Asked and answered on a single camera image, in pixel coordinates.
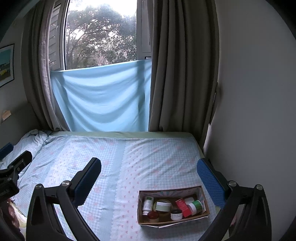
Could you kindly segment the person's left hand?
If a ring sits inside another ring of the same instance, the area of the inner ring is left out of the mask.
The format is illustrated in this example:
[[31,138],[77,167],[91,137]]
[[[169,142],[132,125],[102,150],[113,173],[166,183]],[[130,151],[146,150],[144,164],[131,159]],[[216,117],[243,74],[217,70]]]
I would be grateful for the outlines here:
[[20,223],[16,216],[16,212],[12,206],[12,200],[10,198],[1,203],[1,210],[3,212],[4,220],[9,228],[14,228],[17,231],[20,231]]

